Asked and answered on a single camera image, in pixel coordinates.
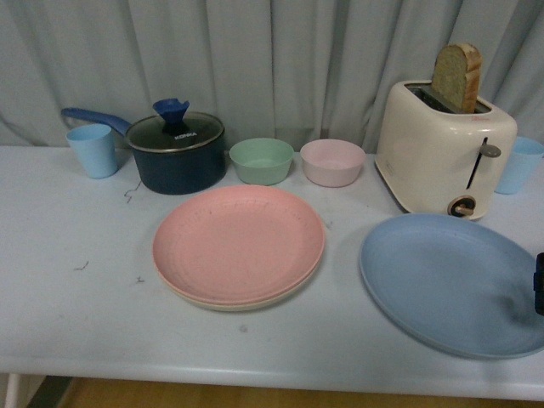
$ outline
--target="green bowl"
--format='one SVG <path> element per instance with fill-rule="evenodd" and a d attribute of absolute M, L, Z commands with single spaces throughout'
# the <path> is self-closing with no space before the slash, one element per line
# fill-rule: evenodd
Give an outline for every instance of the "green bowl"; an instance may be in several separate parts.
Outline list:
<path fill-rule="evenodd" d="M 289 173 L 294 150 L 278 139 L 243 140 L 230 149 L 238 178 L 247 184 L 277 184 Z"/>

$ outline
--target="cream toaster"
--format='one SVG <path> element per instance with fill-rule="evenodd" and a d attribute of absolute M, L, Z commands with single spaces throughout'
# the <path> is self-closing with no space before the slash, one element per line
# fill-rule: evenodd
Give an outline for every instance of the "cream toaster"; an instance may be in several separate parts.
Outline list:
<path fill-rule="evenodd" d="M 464 114 L 430 81 L 399 82 L 389 92 L 376 166 L 406 211 L 477 219 L 489 208 L 517 131 L 511 116 L 480 97 L 475 112 Z"/>

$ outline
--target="plate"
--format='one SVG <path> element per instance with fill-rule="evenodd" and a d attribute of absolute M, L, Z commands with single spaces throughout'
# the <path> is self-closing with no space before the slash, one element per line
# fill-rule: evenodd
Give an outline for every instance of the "plate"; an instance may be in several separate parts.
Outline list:
<path fill-rule="evenodd" d="M 365 285 L 393 323 L 428 346 L 481 359 L 544 349 L 535 266 L 508 238 L 439 214 L 391 218 L 360 252 Z"/>
<path fill-rule="evenodd" d="M 314 272 L 325 247 L 320 216 L 274 187 L 235 185 L 195 195 L 159 225 L 153 259 L 180 296 L 218 310 L 278 302 Z"/>

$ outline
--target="bowl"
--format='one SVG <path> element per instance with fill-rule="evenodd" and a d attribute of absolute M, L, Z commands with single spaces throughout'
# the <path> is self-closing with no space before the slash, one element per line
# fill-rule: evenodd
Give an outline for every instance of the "bowl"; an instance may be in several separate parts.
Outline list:
<path fill-rule="evenodd" d="M 325 187 L 343 187 L 359 176 L 366 153 L 357 144 L 338 139 L 319 139 L 300 150 L 308 180 Z"/>
<path fill-rule="evenodd" d="M 270 138 L 247 139 L 230 149 L 238 178 L 247 184 L 277 184 L 289 173 L 294 150 L 290 144 Z"/>

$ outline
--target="toaster knob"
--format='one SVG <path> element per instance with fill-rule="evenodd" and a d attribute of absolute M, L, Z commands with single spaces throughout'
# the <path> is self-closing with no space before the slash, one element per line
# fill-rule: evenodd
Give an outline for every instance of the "toaster knob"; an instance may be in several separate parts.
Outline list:
<path fill-rule="evenodd" d="M 448 206 L 448 214 L 454 217 L 470 217 L 474 214 L 476 200 L 470 195 L 462 195 L 453 200 Z"/>

